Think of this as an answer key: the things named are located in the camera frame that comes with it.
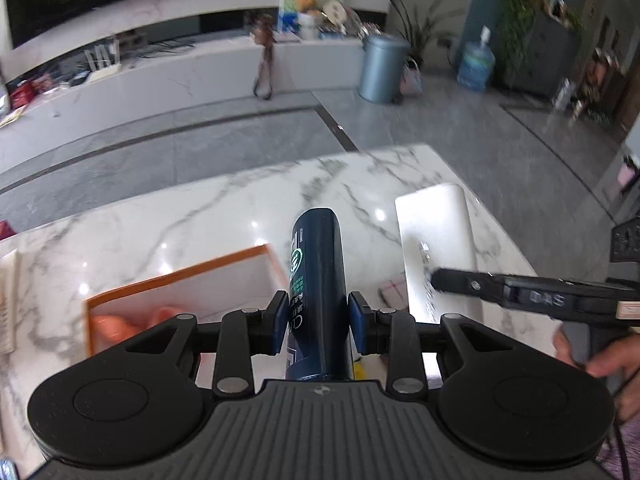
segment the dark floor stripe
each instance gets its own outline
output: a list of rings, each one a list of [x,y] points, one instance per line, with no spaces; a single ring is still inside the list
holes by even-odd
[[[315,107],[315,110],[318,116],[322,119],[322,122],[326,124],[326,127],[331,130],[331,133],[334,134],[334,137],[338,139],[338,142],[340,142],[340,145],[344,148],[345,152],[360,151],[353,143],[353,141],[349,138],[349,136],[345,133],[342,126],[340,126],[340,124],[336,122],[334,117],[325,107],[323,107],[322,105],[318,105]]]
[[[613,216],[611,215],[611,213],[609,212],[609,210],[607,209],[607,207],[598,199],[598,197],[593,193],[593,191],[591,190],[591,187],[588,186],[588,184],[580,177],[580,175],[578,175],[574,169],[569,166],[565,161],[564,158],[562,158],[558,153],[556,153],[556,150],[554,150],[547,142],[545,139],[543,139],[542,137],[540,137],[534,130],[532,130],[531,128],[529,128],[521,119],[519,119],[515,114],[512,114],[510,111],[510,105],[500,105],[500,108],[502,108],[505,112],[507,112],[513,119],[515,119],[516,121],[518,121],[518,124],[520,124],[524,129],[526,129],[531,135],[533,135],[534,137],[536,137],[537,140],[539,140],[542,145],[544,145],[546,147],[546,149],[548,149],[551,153],[553,153],[556,158],[560,161],[560,163],[567,168],[569,171],[571,171],[572,175],[578,180],[578,182],[580,182],[583,186],[584,189],[586,189],[589,194],[591,196],[593,196],[593,198],[595,199],[595,201],[600,205],[600,207],[604,210],[604,212],[607,214],[607,216],[609,217],[609,219],[615,224],[616,221],[614,220]]]
[[[176,126],[175,128],[168,128],[166,130],[162,130],[160,132],[156,132],[153,134],[148,134],[141,137],[136,137],[135,139],[123,140],[122,142],[116,142],[115,144],[110,144],[109,146],[105,146],[103,148],[98,148],[97,150],[93,150],[92,152],[83,153],[82,155],[73,156],[63,162],[59,162],[54,164],[53,166],[49,166],[44,170],[37,171],[36,173],[32,173],[29,176],[25,176],[20,180],[16,180],[14,183],[9,184],[8,186],[0,189],[0,194],[6,193],[7,191],[11,191],[22,184],[26,184],[31,180],[35,180],[41,176],[44,176],[49,173],[53,173],[54,171],[61,170],[62,168],[66,168],[67,166],[71,166],[77,162],[81,162],[83,160],[87,160],[88,158],[92,158],[97,155],[102,155],[104,153],[114,152],[116,150],[120,150],[122,148],[128,148],[129,146],[134,146],[136,144],[140,144],[141,142],[147,142],[148,140],[159,139],[160,137],[166,137],[174,134],[180,134],[183,132],[188,132],[189,130],[194,130],[196,128],[206,128],[207,126],[215,126],[216,124],[225,124],[232,123],[234,121],[241,121],[245,119],[255,119],[258,117],[266,117],[266,116],[274,116],[281,114],[289,114],[292,112],[306,112],[306,111],[314,111],[316,110],[315,105],[305,105],[298,107],[290,107],[290,108],[279,108],[277,110],[265,110],[261,112],[251,112],[247,114],[238,114],[234,116],[227,116],[219,119],[213,119],[210,121],[203,121],[201,123],[194,124],[186,124],[185,126]]]

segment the wooden door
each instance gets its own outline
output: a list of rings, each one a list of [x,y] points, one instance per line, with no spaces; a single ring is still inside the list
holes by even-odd
[[[629,131],[640,114],[640,60],[636,60],[631,70],[631,78],[626,86],[625,96],[618,108],[618,122]]]

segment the blue water bottle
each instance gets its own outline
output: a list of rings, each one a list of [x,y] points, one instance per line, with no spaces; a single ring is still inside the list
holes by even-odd
[[[495,56],[489,48],[491,31],[482,28],[480,43],[467,43],[458,70],[458,83],[462,86],[484,92],[495,66]]]

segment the human hand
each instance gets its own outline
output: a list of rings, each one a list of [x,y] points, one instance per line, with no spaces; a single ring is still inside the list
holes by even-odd
[[[562,331],[558,329],[553,338],[556,358],[563,363],[576,366],[571,357],[571,345]],[[640,368],[640,335],[632,334],[613,342],[589,361],[584,370],[593,377],[607,377],[622,368],[625,380],[628,380]],[[618,418],[626,422],[640,412],[640,374],[616,397]]]

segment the trash can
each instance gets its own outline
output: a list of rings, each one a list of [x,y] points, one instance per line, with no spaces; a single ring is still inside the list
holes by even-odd
[[[390,34],[364,39],[364,66],[358,93],[372,103],[390,103],[398,95],[409,43]]]

